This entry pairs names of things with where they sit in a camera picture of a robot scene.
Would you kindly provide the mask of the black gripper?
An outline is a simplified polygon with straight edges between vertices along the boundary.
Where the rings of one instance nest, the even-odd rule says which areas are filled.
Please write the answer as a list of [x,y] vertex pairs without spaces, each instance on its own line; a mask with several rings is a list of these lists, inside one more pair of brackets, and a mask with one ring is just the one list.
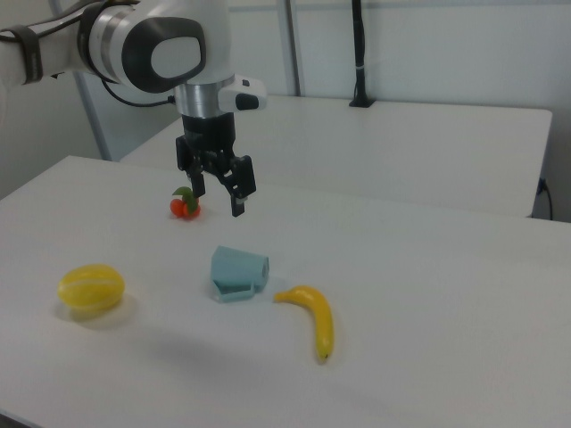
[[182,117],[184,134],[176,139],[177,166],[189,172],[195,198],[205,195],[203,172],[220,173],[219,181],[230,195],[231,214],[245,212],[245,201],[256,191],[252,158],[236,157],[235,116],[224,113],[212,118]]

